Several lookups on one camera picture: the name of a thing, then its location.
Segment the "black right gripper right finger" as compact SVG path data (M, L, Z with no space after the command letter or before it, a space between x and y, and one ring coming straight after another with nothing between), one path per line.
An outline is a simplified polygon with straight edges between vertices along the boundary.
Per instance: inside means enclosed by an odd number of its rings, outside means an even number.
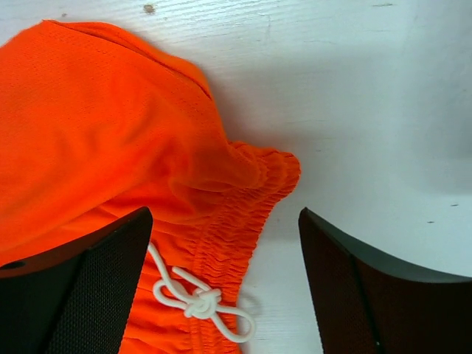
M299 234L324 353L470 353L471 278L387 254L308 208Z

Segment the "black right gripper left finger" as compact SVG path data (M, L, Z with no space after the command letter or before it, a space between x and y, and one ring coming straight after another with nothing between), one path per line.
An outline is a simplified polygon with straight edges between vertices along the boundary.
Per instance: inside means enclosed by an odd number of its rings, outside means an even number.
M147 207L1 267L2 353L118 353L145 260Z

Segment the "orange shorts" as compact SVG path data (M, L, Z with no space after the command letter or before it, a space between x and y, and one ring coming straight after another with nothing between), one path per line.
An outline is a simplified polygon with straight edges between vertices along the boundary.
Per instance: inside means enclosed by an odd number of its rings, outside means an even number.
M235 306L297 158L229 140L202 72L99 22L42 21L1 47L1 263L153 215L122 353L238 353L152 288L179 268Z

